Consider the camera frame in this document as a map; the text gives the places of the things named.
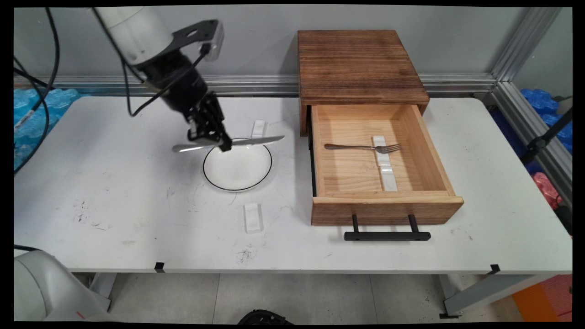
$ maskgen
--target silver fork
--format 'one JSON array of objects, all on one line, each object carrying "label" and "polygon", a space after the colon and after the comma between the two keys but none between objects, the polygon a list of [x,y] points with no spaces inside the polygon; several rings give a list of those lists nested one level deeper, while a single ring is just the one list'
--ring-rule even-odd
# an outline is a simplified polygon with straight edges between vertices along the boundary
[{"label": "silver fork", "polygon": [[371,149],[378,153],[388,154],[390,152],[398,151],[402,148],[402,144],[394,144],[388,146],[365,146],[365,145],[336,145],[325,144],[327,150],[341,150],[341,149]]}]

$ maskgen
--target gray wall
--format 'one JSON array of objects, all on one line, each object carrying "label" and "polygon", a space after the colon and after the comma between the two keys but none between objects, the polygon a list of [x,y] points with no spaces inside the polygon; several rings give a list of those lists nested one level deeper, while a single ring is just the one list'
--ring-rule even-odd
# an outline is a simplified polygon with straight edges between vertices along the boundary
[{"label": "gray wall", "polygon": [[[388,5],[157,6],[177,30],[204,19],[223,21],[226,37],[205,75],[297,73],[297,30],[395,29],[419,73],[489,72],[525,8]],[[59,76],[120,76],[121,65],[89,9],[52,9],[61,42]],[[38,76],[53,65],[44,10],[16,8],[14,54]],[[192,59],[194,47],[184,49]]]},{"label": "gray wall", "polygon": [[563,8],[513,82],[553,97],[573,95],[573,8]]}]

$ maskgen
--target orange object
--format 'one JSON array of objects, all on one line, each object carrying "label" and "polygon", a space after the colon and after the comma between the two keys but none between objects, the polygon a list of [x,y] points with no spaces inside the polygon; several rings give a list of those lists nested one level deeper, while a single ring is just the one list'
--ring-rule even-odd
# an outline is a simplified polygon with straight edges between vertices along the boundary
[{"label": "orange object", "polygon": [[512,295],[524,321],[573,321],[573,275],[557,275]]}]

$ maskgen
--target knife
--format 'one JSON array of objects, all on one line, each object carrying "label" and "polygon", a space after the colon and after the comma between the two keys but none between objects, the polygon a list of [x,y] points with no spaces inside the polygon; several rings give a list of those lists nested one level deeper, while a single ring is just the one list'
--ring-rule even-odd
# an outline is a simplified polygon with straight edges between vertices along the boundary
[{"label": "knife", "polygon": [[[263,137],[263,138],[234,140],[232,142],[232,146],[259,145],[259,144],[265,145],[265,144],[278,142],[282,138],[284,138],[284,136],[272,136],[272,137]],[[173,146],[173,152],[176,152],[176,153],[187,152],[187,151],[193,151],[193,150],[214,148],[216,146],[219,146],[218,142],[209,143],[209,140],[207,140],[207,141],[208,142],[196,141],[193,144],[178,144],[178,145]]]}]

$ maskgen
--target wooden box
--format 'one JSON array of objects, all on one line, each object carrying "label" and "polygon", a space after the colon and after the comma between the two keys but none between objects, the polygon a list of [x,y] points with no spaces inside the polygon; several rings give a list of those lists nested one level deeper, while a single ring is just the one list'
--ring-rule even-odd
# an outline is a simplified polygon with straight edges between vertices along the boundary
[{"label": "wooden box", "polygon": [[314,105],[429,103],[394,30],[298,31],[301,136]]},{"label": "wooden box", "polygon": [[[393,30],[298,32],[301,136],[309,136],[313,225],[443,224],[463,204],[437,155],[422,113],[429,97]],[[384,191],[373,150],[382,135],[398,191]]]},{"label": "wooden box", "polygon": [[[312,225],[444,224],[463,204],[456,196],[419,109],[409,105],[316,105],[310,110],[315,192]],[[373,150],[327,150],[324,144],[387,145],[398,191],[384,191]]]}]

